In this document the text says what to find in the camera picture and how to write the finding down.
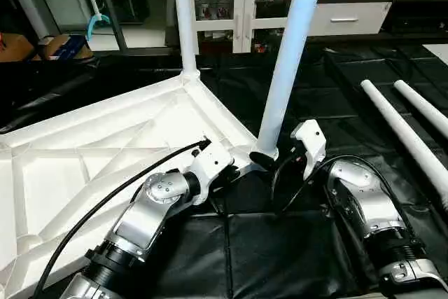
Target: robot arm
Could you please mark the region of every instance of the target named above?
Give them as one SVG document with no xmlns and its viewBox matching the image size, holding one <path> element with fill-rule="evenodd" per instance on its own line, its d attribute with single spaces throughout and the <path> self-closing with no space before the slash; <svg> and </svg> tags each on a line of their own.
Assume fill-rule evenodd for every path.
<svg viewBox="0 0 448 299">
<path fill-rule="evenodd" d="M 448 286 L 381 184 L 368 168 L 338 160 L 330 169 L 327 187 L 332 203 L 339 205 L 364 244 L 384 295 L 406 293 L 399 297 L 407 298 L 416 290 L 441 288 L 441 297 L 431 298 L 446 298 Z"/>
<path fill-rule="evenodd" d="M 132 292 L 135 271 L 145 264 L 165 221 L 203 203 L 210 184 L 233 163 L 219 143 L 195 154 L 184 173 L 174 170 L 146 179 L 103 243 L 86 253 L 90 264 L 73 278 L 61 299 L 119 299 Z"/>
</svg>

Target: white tube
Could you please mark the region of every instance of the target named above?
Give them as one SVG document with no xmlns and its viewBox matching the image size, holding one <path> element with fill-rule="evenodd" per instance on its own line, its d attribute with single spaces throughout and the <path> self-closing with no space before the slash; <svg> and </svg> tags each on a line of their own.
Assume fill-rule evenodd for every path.
<svg viewBox="0 0 448 299">
<path fill-rule="evenodd" d="M 399 80 L 393 86 L 421 112 L 441 134 L 448 139 L 448 118 L 438 111 L 430 102 L 412 89 L 406 82 Z"/>
<path fill-rule="evenodd" d="M 440 194 L 442 204 L 448 211 L 448 171 L 435 157 L 434 153 L 420 139 L 415 131 L 406 123 L 403 117 L 392 107 L 384 96 L 369 80 L 361 82 L 361 87 L 378 108 L 386 122 L 392 127 L 397 137 L 412 155 L 420 168 L 425 172 L 430 182 Z"/>
<path fill-rule="evenodd" d="M 199 77 L 196 68 L 195 51 L 193 45 L 193 22 L 190 0 L 176 0 L 177 21 L 179 25 L 179 38 L 181 40 L 181 54 L 183 71 L 182 74 L 187 79 Z"/>
<path fill-rule="evenodd" d="M 277 140 L 317 0 L 292 0 L 267 96 L 256 150 L 275 157 Z"/>
</svg>

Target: white plastic triangle panel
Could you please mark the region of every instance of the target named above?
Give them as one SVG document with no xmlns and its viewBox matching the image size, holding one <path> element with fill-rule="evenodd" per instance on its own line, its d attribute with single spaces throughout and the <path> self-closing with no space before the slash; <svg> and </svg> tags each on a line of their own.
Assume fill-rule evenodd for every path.
<svg viewBox="0 0 448 299">
<path fill-rule="evenodd" d="M 206 136 L 238 165 L 256 138 L 200 82 L 177 76 L 0 136 L 0 298 L 28 298 L 57 243 L 106 194 Z M 183 169 L 179 155 L 158 167 Z M 48 283 L 85 263 L 145 178 L 99 211 L 59 257 Z"/>
</svg>

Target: black mat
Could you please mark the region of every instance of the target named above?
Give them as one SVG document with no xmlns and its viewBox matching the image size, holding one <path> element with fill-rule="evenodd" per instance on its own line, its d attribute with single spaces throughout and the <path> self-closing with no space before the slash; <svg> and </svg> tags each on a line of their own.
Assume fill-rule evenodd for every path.
<svg viewBox="0 0 448 299">
<path fill-rule="evenodd" d="M 198 58 L 202 80 L 254 134 L 258 133 L 275 57 Z M 179 73 L 176 57 L 106 58 L 94 64 L 22 64 L 2 100 L 2 130 L 70 111 Z M 448 165 L 448 143 L 393 89 L 403 79 L 448 113 L 448 67 L 421 46 L 308 50 L 302 61 L 279 148 L 303 120 L 318 120 L 328 155 L 358 154 L 385 175 L 430 258 L 448 279 L 448 220 L 432 185 L 407 154 L 359 83 L 369 78 Z M 291 174 L 279 201 L 296 188 Z M 216 195 L 222 214 L 205 204 L 167 226 L 144 275 L 145 298 L 338 298 L 375 290 L 370 264 L 349 257 L 344 235 L 319 186 L 290 212 L 272 213 L 269 179 L 249 174 Z M 44 298 L 58 298 L 69 279 Z"/>
</svg>

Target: cabinet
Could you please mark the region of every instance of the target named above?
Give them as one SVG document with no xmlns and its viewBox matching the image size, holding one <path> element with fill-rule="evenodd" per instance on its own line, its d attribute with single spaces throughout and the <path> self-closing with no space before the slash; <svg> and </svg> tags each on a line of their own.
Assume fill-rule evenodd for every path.
<svg viewBox="0 0 448 299">
<path fill-rule="evenodd" d="M 291 0 L 191 0 L 196 53 L 263 52 L 280 43 Z M 391 0 L 319 0 L 310 36 L 376 34 Z"/>
</svg>

